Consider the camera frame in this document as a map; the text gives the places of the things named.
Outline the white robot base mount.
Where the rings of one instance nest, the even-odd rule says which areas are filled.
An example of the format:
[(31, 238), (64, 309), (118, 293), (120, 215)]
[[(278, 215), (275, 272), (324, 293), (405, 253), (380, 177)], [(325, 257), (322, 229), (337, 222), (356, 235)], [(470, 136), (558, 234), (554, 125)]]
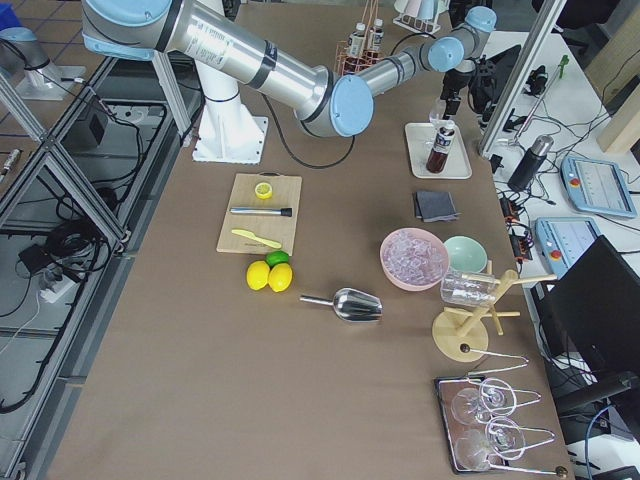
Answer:
[(205, 106), (193, 151), (196, 162), (257, 165), (261, 161), (268, 119), (252, 116), (231, 76), (196, 62)]

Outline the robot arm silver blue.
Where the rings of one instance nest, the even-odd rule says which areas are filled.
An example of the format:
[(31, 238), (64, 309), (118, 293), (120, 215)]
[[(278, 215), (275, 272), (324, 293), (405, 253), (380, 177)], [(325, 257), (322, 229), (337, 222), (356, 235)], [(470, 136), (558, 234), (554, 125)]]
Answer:
[(462, 25), (432, 44), (336, 78), (235, 24), (211, 1), (85, 1), (82, 12), (87, 49), (135, 60), (179, 51), (288, 105), (316, 137), (360, 134), (373, 117), (375, 96), (422, 72), (447, 72), (478, 58), (497, 21), (492, 9), (474, 7)]

